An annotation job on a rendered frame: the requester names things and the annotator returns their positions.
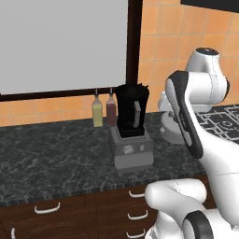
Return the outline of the brown narrow drawer front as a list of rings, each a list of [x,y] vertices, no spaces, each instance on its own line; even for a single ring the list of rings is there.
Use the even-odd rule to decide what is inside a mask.
[[[112,207],[123,206],[126,204],[136,204],[144,202],[144,198],[132,198],[129,195],[129,190],[132,193],[144,193],[146,186],[134,186],[116,190],[99,191],[96,193],[96,203],[98,206]]]
[[[140,220],[129,220],[127,214],[133,216],[142,216],[148,211],[148,217]],[[126,204],[123,206],[99,206],[98,217],[99,224],[102,226],[116,226],[117,224],[126,223],[152,223],[156,218],[157,212],[150,209],[145,204]]]
[[[129,239],[126,236],[126,232],[129,234],[139,234],[142,233],[144,229],[147,232],[150,227],[150,224],[142,222],[101,227],[99,229],[99,239]]]

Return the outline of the grey blender with black jar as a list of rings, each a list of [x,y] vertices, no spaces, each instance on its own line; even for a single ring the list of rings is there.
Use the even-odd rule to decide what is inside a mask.
[[[109,127],[108,142],[118,170],[147,167],[153,164],[153,140],[145,126],[148,86],[124,84],[115,89],[118,118]]]

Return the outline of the black extractor hood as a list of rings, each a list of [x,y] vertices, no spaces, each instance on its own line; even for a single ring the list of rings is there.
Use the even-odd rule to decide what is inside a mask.
[[[239,13],[239,0],[180,0],[180,4]]]

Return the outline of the black hob with white rings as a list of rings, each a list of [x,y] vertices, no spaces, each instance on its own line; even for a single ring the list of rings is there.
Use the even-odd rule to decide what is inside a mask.
[[[239,105],[213,106],[197,113],[200,125],[209,133],[239,145]]]

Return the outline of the yellow sauce bottle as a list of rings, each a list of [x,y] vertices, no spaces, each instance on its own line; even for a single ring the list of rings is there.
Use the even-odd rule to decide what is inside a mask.
[[[98,91],[95,91],[94,101],[91,104],[91,109],[92,109],[93,126],[102,127],[103,126],[103,106],[101,101],[99,100]]]

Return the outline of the red-brown sauce bottle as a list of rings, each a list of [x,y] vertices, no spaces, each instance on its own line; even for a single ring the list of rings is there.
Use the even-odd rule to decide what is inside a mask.
[[[117,123],[116,102],[113,98],[113,90],[110,90],[109,98],[106,102],[106,119],[109,126],[115,126]]]

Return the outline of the dark-framed window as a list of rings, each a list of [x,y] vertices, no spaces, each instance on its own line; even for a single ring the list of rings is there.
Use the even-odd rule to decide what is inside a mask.
[[[138,81],[143,0],[0,0],[0,102]]]

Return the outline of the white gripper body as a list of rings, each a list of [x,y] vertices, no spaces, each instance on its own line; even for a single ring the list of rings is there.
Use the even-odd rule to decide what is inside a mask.
[[[164,140],[176,145],[185,144],[179,126],[175,121],[175,115],[173,112],[164,112],[162,114],[161,124],[160,133]]]

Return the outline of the brown wide drawer front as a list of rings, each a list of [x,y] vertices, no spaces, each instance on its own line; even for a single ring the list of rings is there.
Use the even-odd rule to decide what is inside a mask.
[[[35,206],[38,210],[50,209],[56,207],[58,202],[61,203],[61,207],[54,213],[38,215],[34,211]],[[60,216],[85,213],[94,210],[95,196],[93,194],[85,194],[29,204],[0,207],[0,220],[13,222],[38,218],[59,218]]]

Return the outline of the brown cupboard door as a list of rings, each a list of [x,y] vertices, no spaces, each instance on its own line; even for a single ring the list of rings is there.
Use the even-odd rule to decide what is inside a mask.
[[[11,229],[15,228],[16,239],[98,239],[95,229],[88,229],[72,221],[3,221],[7,235],[11,239]]]

